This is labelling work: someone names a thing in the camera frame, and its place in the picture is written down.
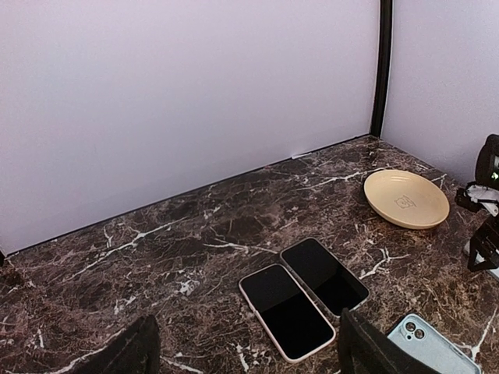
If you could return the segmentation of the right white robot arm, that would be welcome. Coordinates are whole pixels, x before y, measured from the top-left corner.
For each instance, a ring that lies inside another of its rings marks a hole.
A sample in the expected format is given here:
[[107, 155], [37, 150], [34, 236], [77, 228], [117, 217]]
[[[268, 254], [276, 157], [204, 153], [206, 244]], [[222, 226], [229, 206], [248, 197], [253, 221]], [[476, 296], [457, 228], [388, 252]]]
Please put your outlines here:
[[498, 135], [487, 137], [477, 158], [475, 177], [465, 189], [466, 195], [490, 216], [469, 241], [471, 272], [498, 268]]

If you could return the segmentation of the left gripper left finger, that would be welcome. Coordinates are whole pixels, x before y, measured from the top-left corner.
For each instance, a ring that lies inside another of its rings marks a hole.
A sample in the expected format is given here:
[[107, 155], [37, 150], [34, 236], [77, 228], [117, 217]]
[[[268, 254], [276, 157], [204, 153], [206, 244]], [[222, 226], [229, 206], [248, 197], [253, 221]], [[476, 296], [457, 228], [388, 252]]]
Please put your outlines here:
[[159, 373], [160, 350], [155, 316], [141, 316], [73, 373]]

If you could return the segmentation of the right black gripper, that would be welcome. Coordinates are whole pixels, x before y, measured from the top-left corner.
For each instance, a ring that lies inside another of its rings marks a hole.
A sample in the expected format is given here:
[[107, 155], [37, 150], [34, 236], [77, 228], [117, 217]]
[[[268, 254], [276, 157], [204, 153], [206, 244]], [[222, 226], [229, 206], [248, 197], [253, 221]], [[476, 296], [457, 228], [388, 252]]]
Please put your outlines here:
[[498, 268], [498, 218], [488, 217], [469, 241], [468, 269], [471, 272]]

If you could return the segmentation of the light blue phone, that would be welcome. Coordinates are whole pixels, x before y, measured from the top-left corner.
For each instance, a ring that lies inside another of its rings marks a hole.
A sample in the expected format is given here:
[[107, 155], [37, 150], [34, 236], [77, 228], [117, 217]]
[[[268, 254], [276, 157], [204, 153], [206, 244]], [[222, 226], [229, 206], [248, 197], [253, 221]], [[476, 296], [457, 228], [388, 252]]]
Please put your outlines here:
[[481, 368], [421, 316], [411, 313], [387, 338], [405, 353], [439, 373], [481, 373]]

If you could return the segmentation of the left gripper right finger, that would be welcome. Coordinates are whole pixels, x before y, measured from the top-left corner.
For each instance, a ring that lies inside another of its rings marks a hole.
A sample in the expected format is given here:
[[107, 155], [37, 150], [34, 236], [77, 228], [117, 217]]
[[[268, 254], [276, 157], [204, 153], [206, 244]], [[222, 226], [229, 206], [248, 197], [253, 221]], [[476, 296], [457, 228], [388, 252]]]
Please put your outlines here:
[[338, 335], [342, 373], [435, 373], [405, 353], [359, 313], [342, 310]]

